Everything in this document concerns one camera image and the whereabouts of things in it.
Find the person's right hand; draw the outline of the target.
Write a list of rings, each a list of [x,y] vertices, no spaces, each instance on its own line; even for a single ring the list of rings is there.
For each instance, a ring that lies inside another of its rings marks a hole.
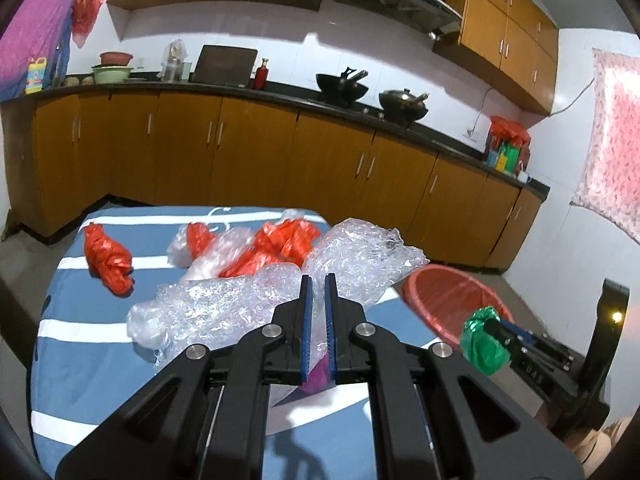
[[[589,478],[611,453],[625,429],[626,424],[618,420],[604,429],[574,431],[564,444],[582,464],[582,471]]]

